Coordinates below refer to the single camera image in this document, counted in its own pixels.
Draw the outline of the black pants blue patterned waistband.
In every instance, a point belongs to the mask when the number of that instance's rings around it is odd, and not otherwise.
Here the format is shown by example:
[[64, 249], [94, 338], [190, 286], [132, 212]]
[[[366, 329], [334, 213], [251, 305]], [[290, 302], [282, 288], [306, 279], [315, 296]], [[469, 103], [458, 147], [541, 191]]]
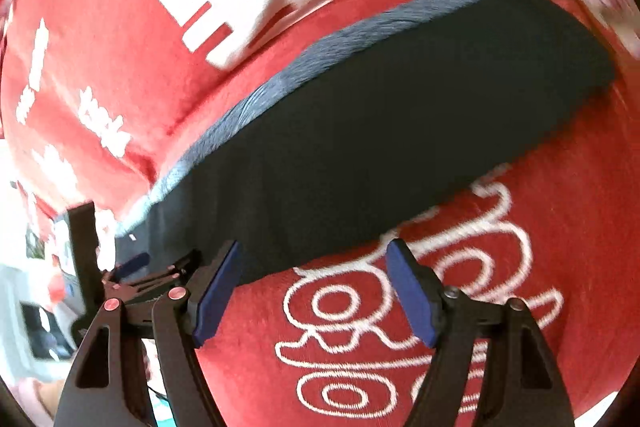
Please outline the black pants blue patterned waistband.
[[118, 261], [229, 239], [250, 283], [376, 239], [524, 154], [615, 77], [550, 0], [412, 0], [312, 44], [142, 200]]

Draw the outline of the black television screen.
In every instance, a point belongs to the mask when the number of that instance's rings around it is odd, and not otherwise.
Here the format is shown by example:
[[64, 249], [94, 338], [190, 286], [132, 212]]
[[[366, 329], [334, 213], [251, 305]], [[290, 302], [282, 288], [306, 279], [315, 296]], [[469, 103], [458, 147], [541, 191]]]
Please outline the black television screen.
[[21, 310], [29, 348], [36, 359], [59, 362], [72, 358], [75, 349], [51, 312], [32, 303], [21, 303]]

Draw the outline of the red blanket white characters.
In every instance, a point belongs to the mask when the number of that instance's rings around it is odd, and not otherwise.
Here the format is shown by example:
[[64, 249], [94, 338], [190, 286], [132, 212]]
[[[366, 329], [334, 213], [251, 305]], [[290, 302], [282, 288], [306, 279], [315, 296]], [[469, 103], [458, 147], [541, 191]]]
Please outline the red blanket white characters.
[[33, 419], [638, 424], [634, 0], [1, 0], [1, 142], [103, 262]]

